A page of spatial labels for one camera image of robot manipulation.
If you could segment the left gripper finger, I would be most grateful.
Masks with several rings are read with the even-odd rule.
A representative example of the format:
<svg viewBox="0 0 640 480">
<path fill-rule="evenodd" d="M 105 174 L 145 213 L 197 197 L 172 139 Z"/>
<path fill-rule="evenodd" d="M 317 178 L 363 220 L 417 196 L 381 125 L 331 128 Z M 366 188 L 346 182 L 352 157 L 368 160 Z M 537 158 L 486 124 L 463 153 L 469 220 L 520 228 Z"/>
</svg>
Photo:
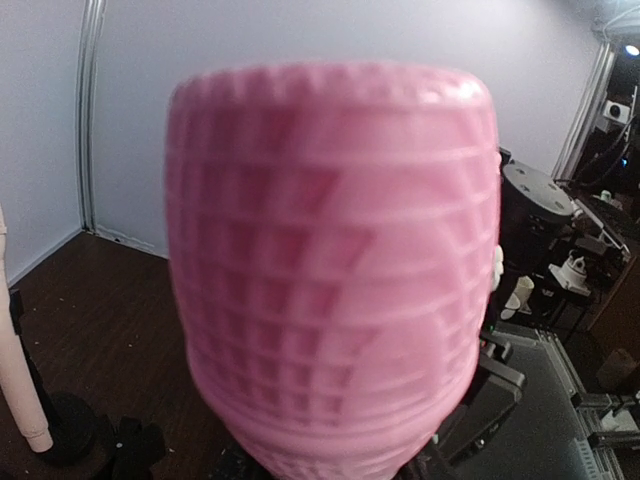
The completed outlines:
<svg viewBox="0 0 640 480">
<path fill-rule="evenodd" d="M 160 426 L 126 416 L 110 427 L 109 447 L 108 479 L 152 479 L 152 467 L 166 456 Z"/>
</svg>

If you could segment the tall black mic stand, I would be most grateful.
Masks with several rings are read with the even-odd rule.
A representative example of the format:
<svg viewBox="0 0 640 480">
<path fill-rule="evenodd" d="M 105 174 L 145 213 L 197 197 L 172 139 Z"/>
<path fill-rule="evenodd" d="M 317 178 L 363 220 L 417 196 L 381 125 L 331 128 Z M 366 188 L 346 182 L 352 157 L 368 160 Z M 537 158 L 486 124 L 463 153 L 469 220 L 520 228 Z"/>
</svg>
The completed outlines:
<svg viewBox="0 0 640 480">
<path fill-rule="evenodd" d="M 45 463 L 56 467 L 75 465 L 90 453 L 94 445 L 97 429 L 96 416 L 82 398 L 68 392 L 50 394 L 46 390 L 40 372 L 22 338 L 20 318 L 24 314 L 24 305 L 20 290 L 10 289 L 9 298 L 9 312 L 14 333 L 20 341 L 29 379 L 52 440 L 52 445 L 43 452 L 37 452 L 37 455 Z"/>
</svg>

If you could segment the beige microphone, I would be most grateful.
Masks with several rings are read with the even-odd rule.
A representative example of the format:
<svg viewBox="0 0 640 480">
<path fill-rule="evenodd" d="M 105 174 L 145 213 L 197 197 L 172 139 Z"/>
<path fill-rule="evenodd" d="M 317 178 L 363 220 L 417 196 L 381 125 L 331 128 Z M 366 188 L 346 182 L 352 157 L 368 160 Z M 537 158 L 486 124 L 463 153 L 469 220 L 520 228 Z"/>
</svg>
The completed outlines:
<svg viewBox="0 0 640 480">
<path fill-rule="evenodd" d="M 34 453 L 41 454 L 53 447 L 53 439 L 11 319 L 5 267 L 6 235 L 4 214 L 1 214 L 1 391 L 21 435 Z"/>
</svg>

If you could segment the pink microphone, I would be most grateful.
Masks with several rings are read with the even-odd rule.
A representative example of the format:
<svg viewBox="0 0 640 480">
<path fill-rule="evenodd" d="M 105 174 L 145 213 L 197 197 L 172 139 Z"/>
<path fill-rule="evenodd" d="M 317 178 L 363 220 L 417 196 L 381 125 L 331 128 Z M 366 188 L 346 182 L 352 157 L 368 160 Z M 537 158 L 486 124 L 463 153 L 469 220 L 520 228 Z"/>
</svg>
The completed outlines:
<svg viewBox="0 0 640 480">
<path fill-rule="evenodd" d="M 202 398 L 279 479 L 390 479 L 469 388 L 500 217 L 487 87 L 294 63 L 168 109 L 169 267 Z"/>
</svg>

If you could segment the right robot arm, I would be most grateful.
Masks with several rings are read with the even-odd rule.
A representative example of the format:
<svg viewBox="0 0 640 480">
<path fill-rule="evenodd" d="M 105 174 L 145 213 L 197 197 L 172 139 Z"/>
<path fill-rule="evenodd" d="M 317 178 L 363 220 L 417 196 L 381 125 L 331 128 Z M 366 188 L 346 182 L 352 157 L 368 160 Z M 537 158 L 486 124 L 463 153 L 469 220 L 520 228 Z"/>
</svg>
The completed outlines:
<svg viewBox="0 0 640 480">
<path fill-rule="evenodd" d="M 549 175 L 514 159 L 500 172 L 504 273 L 489 299 L 471 386 L 438 431 L 437 449 L 453 465 L 481 451 L 523 397 L 526 377 L 508 366 L 512 347 L 494 329 L 518 280 L 541 265 L 573 216 L 569 196 Z"/>
</svg>

